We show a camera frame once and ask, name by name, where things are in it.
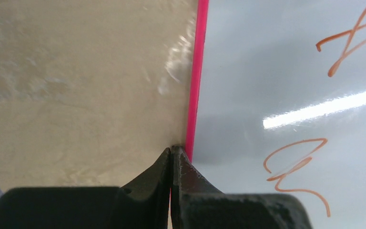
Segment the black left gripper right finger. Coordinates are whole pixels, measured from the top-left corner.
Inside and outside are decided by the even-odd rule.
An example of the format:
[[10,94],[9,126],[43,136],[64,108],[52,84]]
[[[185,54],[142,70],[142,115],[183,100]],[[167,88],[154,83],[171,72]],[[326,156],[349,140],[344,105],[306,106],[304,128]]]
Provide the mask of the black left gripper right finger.
[[225,194],[171,148],[171,218],[175,229],[310,229],[301,202],[287,194]]

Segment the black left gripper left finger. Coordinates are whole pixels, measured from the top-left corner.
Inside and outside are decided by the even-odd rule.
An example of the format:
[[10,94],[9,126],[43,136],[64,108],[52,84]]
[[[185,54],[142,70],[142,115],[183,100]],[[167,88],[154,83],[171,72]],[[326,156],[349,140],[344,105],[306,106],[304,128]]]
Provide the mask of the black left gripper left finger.
[[17,187],[0,197],[0,229],[165,229],[171,151],[122,187]]

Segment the white board with pink rim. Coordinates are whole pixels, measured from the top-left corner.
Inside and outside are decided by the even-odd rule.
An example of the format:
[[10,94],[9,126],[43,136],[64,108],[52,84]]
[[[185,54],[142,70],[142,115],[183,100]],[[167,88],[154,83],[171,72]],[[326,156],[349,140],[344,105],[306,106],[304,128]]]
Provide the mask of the white board with pink rim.
[[201,0],[186,148],[225,193],[366,229],[366,0]]

